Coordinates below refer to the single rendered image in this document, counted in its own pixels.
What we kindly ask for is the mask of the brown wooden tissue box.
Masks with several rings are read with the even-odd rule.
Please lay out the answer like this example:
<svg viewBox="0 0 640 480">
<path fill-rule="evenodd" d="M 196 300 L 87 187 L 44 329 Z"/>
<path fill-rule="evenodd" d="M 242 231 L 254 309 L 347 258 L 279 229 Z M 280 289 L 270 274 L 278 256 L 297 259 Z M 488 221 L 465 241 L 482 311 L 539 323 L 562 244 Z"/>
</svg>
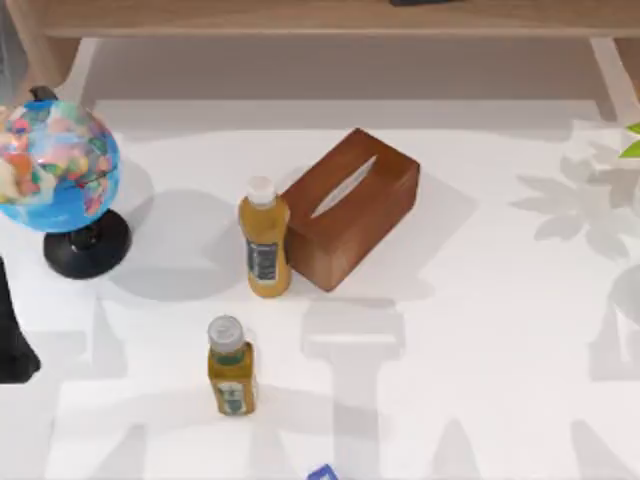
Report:
<svg viewBox="0 0 640 480">
<path fill-rule="evenodd" d="M 413 208 L 420 164 L 356 128 L 284 192 L 291 267 L 334 290 Z"/>
</svg>

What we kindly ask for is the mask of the orange juice bottle white cap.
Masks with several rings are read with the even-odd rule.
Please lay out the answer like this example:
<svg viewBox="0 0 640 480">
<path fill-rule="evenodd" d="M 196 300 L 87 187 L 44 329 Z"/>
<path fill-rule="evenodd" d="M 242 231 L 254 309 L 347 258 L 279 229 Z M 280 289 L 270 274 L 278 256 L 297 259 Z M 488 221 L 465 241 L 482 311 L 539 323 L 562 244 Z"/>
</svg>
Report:
<svg viewBox="0 0 640 480">
<path fill-rule="evenodd" d="M 291 282 L 285 248 L 289 206 L 271 179 L 255 176 L 248 181 L 238 216 L 246 243 L 247 278 L 251 290 L 261 298 L 281 296 Z"/>
</svg>

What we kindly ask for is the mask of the yellow bottle grey cap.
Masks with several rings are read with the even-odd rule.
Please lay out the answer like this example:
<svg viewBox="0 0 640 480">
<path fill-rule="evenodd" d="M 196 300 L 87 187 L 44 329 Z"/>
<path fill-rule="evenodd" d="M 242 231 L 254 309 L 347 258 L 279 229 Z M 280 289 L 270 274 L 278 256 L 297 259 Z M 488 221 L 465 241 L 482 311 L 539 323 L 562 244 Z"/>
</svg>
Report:
<svg viewBox="0 0 640 480">
<path fill-rule="evenodd" d="M 231 315 L 217 316 L 207 336 L 207 373 L 218 411 L 225 416 L 251 415 L 257 405 L 255 352 L 242 324 Z"/>
</svg>

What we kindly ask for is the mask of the pale wooden shelf unit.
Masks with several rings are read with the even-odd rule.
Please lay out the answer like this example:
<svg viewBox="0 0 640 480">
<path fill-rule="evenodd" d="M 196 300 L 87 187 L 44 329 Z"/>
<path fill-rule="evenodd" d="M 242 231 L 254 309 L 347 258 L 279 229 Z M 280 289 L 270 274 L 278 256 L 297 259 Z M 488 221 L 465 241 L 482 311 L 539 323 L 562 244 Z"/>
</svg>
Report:
<svg viewBox="0 0 640 480">
<path fill-rule="evenodd" d="M 87 100 L 590 99 L 609 40 L 640 99 L 640 0 L 0 0 L 27 85 L 97 40 Z"/>
</svg>

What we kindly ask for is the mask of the blue globe on black stand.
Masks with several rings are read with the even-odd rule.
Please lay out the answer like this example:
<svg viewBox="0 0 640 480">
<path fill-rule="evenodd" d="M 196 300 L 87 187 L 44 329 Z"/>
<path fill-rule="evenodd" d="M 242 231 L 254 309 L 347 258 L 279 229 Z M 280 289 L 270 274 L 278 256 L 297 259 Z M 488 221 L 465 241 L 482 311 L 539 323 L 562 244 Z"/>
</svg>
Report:
<svg viewBox="0 0 640 480">
<path fill-rule="evenodd" d="M 112 204 L 120 150 L 93 112 L 47 86 L 0 122 L 0 213 L 43 235 L 43 255 L 59 275 L 99 277 L 129 251 L 131 229 Z"/>
</svg>

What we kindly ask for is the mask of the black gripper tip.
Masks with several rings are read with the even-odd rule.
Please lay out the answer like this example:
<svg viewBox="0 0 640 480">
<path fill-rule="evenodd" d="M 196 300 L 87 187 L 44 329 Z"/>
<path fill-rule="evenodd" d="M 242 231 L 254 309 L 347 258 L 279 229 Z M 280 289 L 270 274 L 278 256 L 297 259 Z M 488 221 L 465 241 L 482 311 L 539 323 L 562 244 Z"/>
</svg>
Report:
<svg viewBox="0 0 640 480">
<path fill-rule="evenodd" d="M 0 256 L 0 384 L 25 384 L 40 369 L 41 361 L 19 326 Z"/>
</svg>

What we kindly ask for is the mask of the green plant leaves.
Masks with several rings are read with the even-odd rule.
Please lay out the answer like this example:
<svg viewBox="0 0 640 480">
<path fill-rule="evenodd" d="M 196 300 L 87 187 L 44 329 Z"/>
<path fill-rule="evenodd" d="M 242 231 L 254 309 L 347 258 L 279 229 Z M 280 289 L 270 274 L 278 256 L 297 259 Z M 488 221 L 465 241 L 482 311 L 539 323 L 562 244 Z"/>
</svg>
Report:
<svg viewBox="0 0 640 480">
<path fill-rule="evenodd" d="M 627 127 L 636 138 L 619 154 L 621 159 L 640 159 L 640 122 Z"/>
</svg>

